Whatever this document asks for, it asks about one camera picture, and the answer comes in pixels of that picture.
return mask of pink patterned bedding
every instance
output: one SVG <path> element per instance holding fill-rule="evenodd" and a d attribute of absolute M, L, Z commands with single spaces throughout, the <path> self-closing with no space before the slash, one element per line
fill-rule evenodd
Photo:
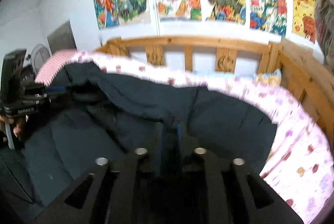
<path fill-rule="evenodd" d="M 197 77 L 190 72 L 172 71 L 103 53 L 77 52 L 66 62 L 90 61 L 108 73 L 127 74 L 176 87 L 207 86 L 209 90 L 246 101 L 267 114 L 278 128 L 260 176 L 304 223 L 311 223 L 333 192 L 333 157 L 328 141 L 319 126 L 283 87 L 242 78 Z"/>

